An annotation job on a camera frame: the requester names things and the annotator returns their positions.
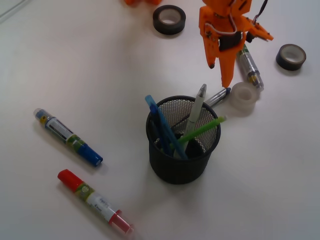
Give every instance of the red marker cap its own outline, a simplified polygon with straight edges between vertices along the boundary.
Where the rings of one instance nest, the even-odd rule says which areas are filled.
[[[84,182],[68,169],[59,172],[58,179],[60,179],[61,182],[66,185],[72,192],[75,192],[79,185]]]

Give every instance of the red marker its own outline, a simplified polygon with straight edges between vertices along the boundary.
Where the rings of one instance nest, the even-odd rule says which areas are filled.
[[[107,200],[97,193],[88,184],[74,175],[68,169],[65,169],[58,174],[64,185],[66,185],[75,195],[87,203],[95,212],[98,212],[114,229],[124,234],[126,237],[131,237],[134,233],[133,225],[129,224],[122,217],[122,211],[112,206]]]

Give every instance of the pen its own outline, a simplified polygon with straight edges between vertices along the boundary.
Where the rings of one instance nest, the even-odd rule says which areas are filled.
[[[185,151],[183,150],[180,143],[178,143],[178,140],[176,139],[175,134],[172,132],[171,128],[169,127],[168,121],[166,120],[165,116],[161,112],[161,110],[158,108],[155,100],[152,98],[151,95],[148,95],[145,97],[145,101],[148,103],[149,107],[154,105],[155,108],[158,110],[158,114],[161,120],[161,126],[163,129],[164,134],[169,138],[171,143],[173,144],[174,148],[177,150],[178,154],[182,159],[188,159],[188,156],[186,155]]]
[[[68,169],[58,174],[58,179],[66,185],[79,199],[88,204],[91,209],[101,215],[107,223],[126,237],[132,237],[134,228],[122,216],[122,211],[114,208],[105,197],[74,175]]]
[[[218,92],[213,97],[209,98],[207,101],[205,101],[206,104],[208,104],[211,108],[213,108],[215,105],[220,103],[223,99],[226,98],[231,92],[231,88],[225,88],[222,91]]]
[[[253,60],[248,48],[246,45],[243,46],[243,49],[239,51],[236,55],[238,63],[240,65],[241,73],[244,77],[256,87],[258,91],[264,90],[264,83],[260,77],[260,72]]]
[[[194,104],[191,108],[190,116],[188,118],[188,122],[186,123],[186,127],[183,132],[183,136],[187,136],[189,133],[191,133],[195,129],[196,122],[199,118],[201,108],[204,103],[206,91],[207,91],[207,85],[203,84],[202,87],[200,88],[198,94],[196,95],[195,100],[194,100]],[[187,146],[188,146],[188,142],[185,142],[182,145],[184,151],[186,150]],[[175,158],[178,157],[177,151],[174,152],[173,156]]]
[[[193,132],[191,132],[190,134],[181,137],[180,139],[178,139],[178,142],[180,144],[186,143],[190,140],[192,140],[193,138],[203,134],[206,131],[209,131],[210,129],[215,128],[216,126],[218,126],[220,123],[223,123],[225,120],[227,120],[227,116],[219,116],[218,118],[215,118],[214,120],[212,120],[211,122],[208,122],[207,124],[197,128],[196,130],[194,130]]]
[[[99,165],[103,158],[88,146],[80,137],[60,122],[55,116],[44,109],[37,108],[33,112],[41,125],[56,135],[64,144],[73,149],[77,154],[87,160],[93,166]]]
[[[162,145],[163,151],[165,154],[171,156],[172,155],[172,151],[169,147],[169,143],[167,141],[166,135],[163,132],[163,129],[161,127],[161,120],[160,120],[160,116],[158,113],[157,108],[154,105],[150,106],[150,112],[151,112],[151,116],[152,116],[152,121],[154,123],[155,126],[155,130],[156,133],[159,137],[160,143]]]

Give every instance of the black tape roll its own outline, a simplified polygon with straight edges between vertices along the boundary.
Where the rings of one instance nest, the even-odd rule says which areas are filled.
[[[306,59],[306,52],[294,44],[283,45],[275,58],[280,67],[289,71],[300,69]]]
[[[153,26],[161,34],[178,34],[185,28],[185,24],[186,14],[180,7],[164,5],[153,13]]]

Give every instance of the marker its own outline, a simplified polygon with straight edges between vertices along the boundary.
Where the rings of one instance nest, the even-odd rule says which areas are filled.
[[[207,101],[205,101],[206,104],[208,104],[211,108],[213,108],[215,105],[220,103],[223,99],[226,98],[231,92],[231,88],[227,87],[223,89],[222,91],[218,92],[213,97],[209,98]]]
[[[236,54],[236,58],[239,62],[241,73],[248,82],[255,86],[258,91],[263,91],[265,85],[262,82],[257,65],[246,45],[244,45],[243,49]]]
[[[97,193],[92,187],[74,175],[68,169],[62,170],[58,174],[58,179],[66,185],[74,194],[88,204],[91,209],[97,212],[107,221],[111,227],[125,235],[132,237],[134,228],[122,216],[122,211],[118,208],[113,208],[109,202]]]
[[[56,135],[64,144],[73,149],[90,164],[96,167],[103,161],[103,158],[99,154],[93,151],[88,144],[74,134],[55,116],[52,116],[41,108],[34,110],[33,114],[45,129]]]

